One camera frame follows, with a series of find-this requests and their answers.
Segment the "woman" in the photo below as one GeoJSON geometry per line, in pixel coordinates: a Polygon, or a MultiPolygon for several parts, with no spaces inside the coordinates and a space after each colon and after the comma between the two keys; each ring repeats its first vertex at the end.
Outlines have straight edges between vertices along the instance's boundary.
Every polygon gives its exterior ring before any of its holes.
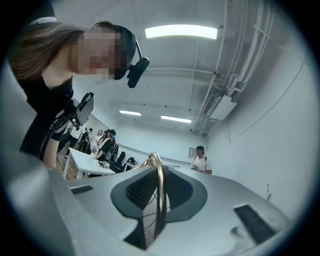
{"type": "Polygon", "coordinates": [[[103,132],[103,137],[99,140],[99,151],[94,159],[99,161],[105,160],[105,154],[107,153],[110,146],[116,144],[116,131],[115,130],[105,130],[103,132]]]}
{"type": "Polygon", "coordinates": [[[96,135],[91,135],[90,137],[90,149],[88,152],[88,155],[90,155],[91,153],[96,154],[99,150],[98,148],[98,141],[101,139],[102,136],[102,130],[98,130],[96,135]]]}
{"type": "MultiPolygon", "coordinates": [[[[53,7],[45,2],[29,20],[31,24],[9,56],[12,71],[37,116],[21,150],[39,157],[50,127],[73,98],[73,74],[106,74],[122,78],[136,50],[136,38],[124,27],[110,22],[86,29],[57,22],[53,7]]],[[[62,124],[49,141],[43,162],[56,167],[62,124]]]]}

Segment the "crowd of people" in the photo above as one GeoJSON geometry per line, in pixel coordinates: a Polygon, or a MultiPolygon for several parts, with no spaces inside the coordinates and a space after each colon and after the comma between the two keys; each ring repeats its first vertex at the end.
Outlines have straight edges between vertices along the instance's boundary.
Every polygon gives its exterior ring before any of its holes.
{"type": "MultiPolygon", "coordinates": [[[[57,153],[70,142],[69,147],[77,149],[88,155],[94,154],[95,159],[103,161],[108,149],[116,144],[116,131],[113,129],[105,130],[104,132],[99,129],[96,134],[93,133],[93,129],[89,130],[85,125],[82,125],[77,129],[75,126],[70,127],[67,132],[63,135],[58,145],[57,153]]],[[[65,158],[69,156],[70,150],[68,148],[65,158]]]]}

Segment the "black grille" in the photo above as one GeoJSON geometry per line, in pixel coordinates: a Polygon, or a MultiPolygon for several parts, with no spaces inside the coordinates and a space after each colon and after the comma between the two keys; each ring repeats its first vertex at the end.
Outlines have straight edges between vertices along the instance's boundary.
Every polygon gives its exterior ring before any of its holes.
{"type": "Polygon", "coordinates": [[[233,210],[258,245],[275,234],[271,227],[248,204],[233,210]]]}
{"type": "Polygon", "coordinates": [[[126,189],[126,196],[132,203],[143,210],[148,204],[156,186],[157,172],[152,171],[129,185],[126,189]]]}
{"type": "Polygon", "coordinates": [[[80,194],[80,193],[84,193],[87,191],[93,190],[92,186],[89,185],[84,185],[84,186],[80,186],[80,187],[75,187],[75,188],[71,188],[71,192],[74,195],[80,194]]]}

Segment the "ceiling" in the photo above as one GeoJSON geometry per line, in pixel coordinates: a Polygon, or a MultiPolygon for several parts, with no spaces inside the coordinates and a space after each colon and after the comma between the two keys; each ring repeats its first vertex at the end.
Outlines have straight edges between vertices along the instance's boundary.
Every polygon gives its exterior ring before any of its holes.
{"type": "MultiPolygon", "coordinates": [[[[150,59],[150,65],[136,88],[129,88],[126,78],[111,82],[101,76],[76,75],[77,86],[93,92],[96,105],[108,109],[118,120],[187,132],[197,129],[204,119],[202,114],[197,120],[196,117],[215,71],[223,29],[225,37],[217,69],[221,76],[214,80],[209,95],[218,92],[217,88],[224,84],[234,55],[243,1],[226,1],[226,28],[223,27],[225,0],[60,0],[54,2],[53,7],[57,19],[64,23],[89,28],[98,21],[110,21],[128,28],[136,35],[142,56],[150,59]],[[169,24],[217,28],[217,39],[192,36],[146,38],[146,28],[169,24]],[[142,116],[124,115],[119,110],[141,112],[142,116]],[[162,120],[161,115],[192,119],[192,123],[162,120]]],[[[241,51],[243,56],[251,43],[251,19],[255,19],[250,12],[248,16],[241,51]]],[[[137,61],[136,52],[133,63],[137,61]]]]}

